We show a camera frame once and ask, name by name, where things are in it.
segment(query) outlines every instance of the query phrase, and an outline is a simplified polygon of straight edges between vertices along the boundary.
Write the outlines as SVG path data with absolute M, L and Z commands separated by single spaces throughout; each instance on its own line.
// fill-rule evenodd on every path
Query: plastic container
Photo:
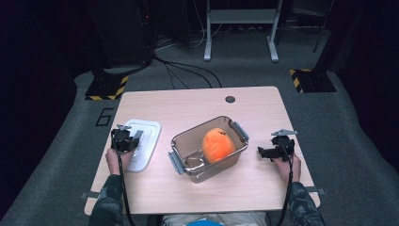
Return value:
M 229 135 L 236 151 L 209 164 L 202 153 L 202 140 L 214 128 L 223 129 Z M 169 153 L 169 158 L 179 174 L 186 173 L 192 182 L 200 183 L 235 165 L 241 152 L 247 148 L 248 141 L 247 133 L 237 122 L 219 116 L 175 136 L 171 140 L 173 152 Z

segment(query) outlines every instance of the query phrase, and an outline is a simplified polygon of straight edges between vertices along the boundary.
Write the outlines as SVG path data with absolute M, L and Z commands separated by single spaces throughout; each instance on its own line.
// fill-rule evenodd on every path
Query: black handheld controller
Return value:
M 294 153 L 295 142 L 293 139 L 289 139 L 287 135 L 296 135 L 297 131 L 288 131 L 281 129 L 278 132 L 273 133 L 275 136 L 272 138 L 272 144 L 275 146 L 274 149 L 263 149 L 258 147 L 258 152 L 262 158 L 281 158 L 282 161 L 286 162 L 290 160 L 290 155 Z
M 130 137 L 130 126 L 118 125 L 118 129 L 111 131 L 111 148 L 120 153 L 128 153 L 138 146 L 140 135 Z

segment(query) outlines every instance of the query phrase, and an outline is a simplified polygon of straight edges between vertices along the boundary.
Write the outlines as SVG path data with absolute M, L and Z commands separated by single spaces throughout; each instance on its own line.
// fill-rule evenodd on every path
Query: black speaker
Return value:
M 147 0 L 85 0 L 111 66 L 149 62 L 153 54 Z

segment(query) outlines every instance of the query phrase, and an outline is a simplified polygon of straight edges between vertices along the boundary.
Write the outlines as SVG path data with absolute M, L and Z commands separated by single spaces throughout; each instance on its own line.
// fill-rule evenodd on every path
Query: black cable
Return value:
M 266 221 L 266 217 L 269 220 L 269 224 L 267 224 L 267 225 L 272 226 L 272 219 L 270 218 L 269 213 L 267 213 L 267 212 L 266 212 L 266 216 L 264 216 L 264 221 Z
M 112 136 L 111 140 L 112 140 L 112 142 L 114 144 L 115 152 L 117 153 L 117 156 L 118 156 L 118 164 L 120 166 L 120 185 L 121 185 L 121 188 L 122 188 L 123 202 L 124 202 L 124 205 L 125 205 L 127 219 L 129 220 L 129 223 L 130 223 L 131 226 L 135 226 L 135 224 L 133 223 L 132 214 L 130 213 L 129 201 L 127 199 L 126 186 L 125 186 L 125 183 L 124 183 L 124 175 L 123 175 L 123 165 L 122 165 L 122 160 L 120 158 L 120 152 L 118 151 L 118 146 L 115 144 L 114 136 Z
M 284 200 L 284 205 L 281 210 L 281 215 L 279 216 L 279 223 L 277 224 L 280 226 L 282 222 L 284 221 L 285 217 L 285 212 L 287 211 L 287 205 L 288 201 L 290 199 L 290 194 L 291 194 L 291 188 L 293 184 L 293 162 L 292 162 L 292 157 L 287 153 L 287 150 L 285 150 L 284 146 L 279 143 L 280 147 L 284 150 L 285 154 L 289 157 L 288 163 L 290 165 L 290 173 L 288 175 L 288 185 L 287 185 L 287 191 L 285 193 L 285 200 Z
M 182 81 L 182 79 L 180 79 L 179 76 L 177 76 L 177 74 L 174 73 L 174 72 L 168 67 L 168 65 L 167 65 L 166 63 L 164 63 L 164 65 L 165 65 L 165 67 L 166 67 L 167 70 L 168 70 L 168 74 L 169 74 L 169 77 L 170 77 L 170 83 L 172 84 L 173 89 L 176 89 L 175 86 L 174 86 L 174 84 L 173 84 L 173 75 L 174 75 L 174 76 L 176 77 L 176 79 L 179 80 L 187 89 L 189 89 L 189 87 Z
M 161 63 L 164 63 L 164 65 L 169 65 L 169 66 L 175 67 L 175 68 L 177 68 L 177 69 L 180 69 L 180 70 L 183 70 L 183 71 L 186 71 L 186 72 L 190 72 L 190 73 L 193 73 L 193 74 L 195 74 L 195 75 L 197 75 L 197 76 L 202 77 L 202 78 L 208 83 L 209 87 L 211 88 L 212 85 L 211 85 L 210 81 L 209 81 L 207 78 L 205 78 L 203 75 L 201 75 L 201 74 L 199 74 L 199 73 L 196 73 L 196 72 L 193 72 L 193 71 L 191 71 L 191 70 L 185 69 L 185 68 L 183 68 L 183 67 L 179 67 L 179 66 L 177 66 L 177 65 L 181 65 L 181 66 L 185 66 L 185 67 L 191 67 L 191 68 L 196 68 L 196 69 L 204 70 L 204 71 L 210 73 L 210 74 L 216 79 L 218 85 L 222 88 L 222 85 L 221 85 L 220 80 L 218 79 L 218 77 L 217 77 L 214 73 L 212 73 L 212 72 L 210 72 L 210 71 L 208 71 L 208 70 L 206 70 L 206 69 L 204 69 L 204 68 L 197 67 L 197 66 L 194 66 L 194 65 L 189 65 L 189 64 L 183 64 L 183 63 L 177 63 L 177 62 L 172 62 L 172 61 L 166 61 L 166 60 L 163 60 L 163 59 L 161 59 L 160 57 L 158 57 L 158 56 L 156 56 L 156 55 L 153 55 L 152 58 L 155 59 L 155 60 L 158 60 L 158 61 L 161 62 Z

